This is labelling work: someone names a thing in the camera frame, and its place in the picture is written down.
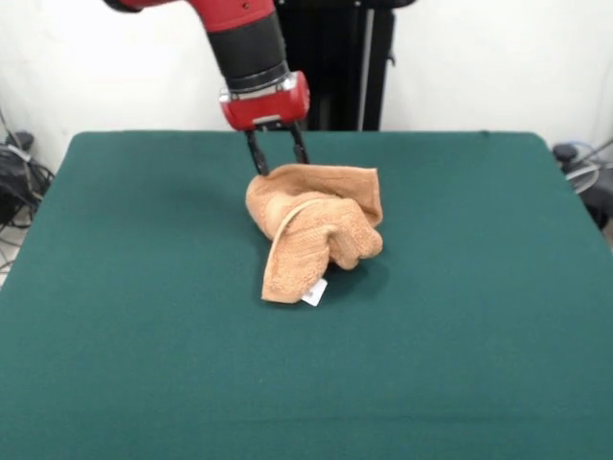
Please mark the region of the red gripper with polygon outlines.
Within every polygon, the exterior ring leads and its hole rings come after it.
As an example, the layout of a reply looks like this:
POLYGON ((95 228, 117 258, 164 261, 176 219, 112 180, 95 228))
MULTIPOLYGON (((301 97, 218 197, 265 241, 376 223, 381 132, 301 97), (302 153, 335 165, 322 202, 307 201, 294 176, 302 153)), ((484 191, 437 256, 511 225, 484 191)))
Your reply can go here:
POLYGON ((288 126, 293 139, 296 161, 308 164, 309 158, 300 125, 310 107, 310 93, 305 74, 291 72, 284 80, 248 93, 235 93, 224 88, 219 103, 228 124, 244 132, 247 146, 259 175, 269 175, 265 155, 261 151, 253 129, 279 122, 288 126))

